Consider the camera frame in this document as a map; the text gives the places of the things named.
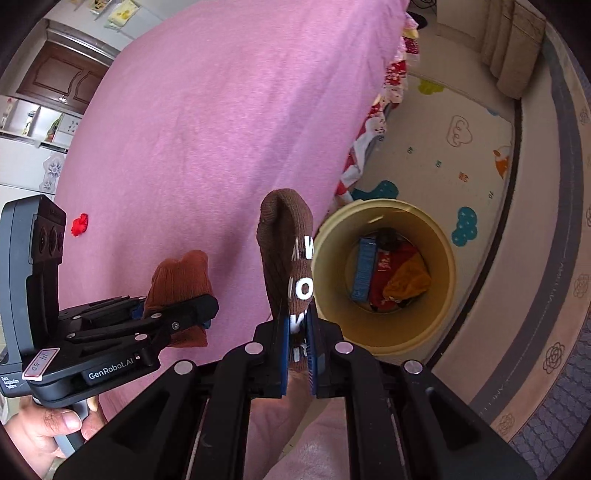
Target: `yellow bucket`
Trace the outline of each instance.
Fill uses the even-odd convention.
[[[406,308],[374,313],[349,298],[359,239],[392,227],[421,252],[431,287]],[[338,323],[343,336],[374,355],[399,355],[428,340],[452,303],[456,264],[449,241],[422,210],[399,200],[358,200],[320,227],[312,260],[314,298],[320,318]]]

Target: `hand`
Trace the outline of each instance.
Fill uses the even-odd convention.
[[[89,415],[80,420],[78,414],[66,408],[45,408],[33,402],[32,397],[21,397],[18,413],[8,420],[5,428],[21,455],[44,477],[53,460],[64,458],[53,437],[82,431],[88,440],[105,424],[98,397],[88,399]]]

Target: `orange sock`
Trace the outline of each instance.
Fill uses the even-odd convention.
[[[207,254],[191,250],[181,260],[167,258],[156,267],[152,287],[145,301],[144,316],[162,307],[212,294],[212,285],[207,277]],[[169,346],[183,348],[207,346],[205,330],[199,325],[173,333]]]

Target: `curtain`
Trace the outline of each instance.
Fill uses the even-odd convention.
[[[519,99],[534,70],[546,20],[527,0],[491,0],[482,61],[505,95]]]

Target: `red decoration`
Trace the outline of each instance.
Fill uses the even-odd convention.
[[[74,220],[72,224],[72,235],[78,236],[82,233],[86,232],[88,228],[88,215],[86,213],[81,213],[80,218]]]
[[[384,287],[403,263],[410,260],[418,252],[409,242],[402,242],[394,251],[388,252],[378,248],[376,267],[369,286],[369,304],[376,307],[378,312],[387,312],[396,308],[393,300],[384,298]]]

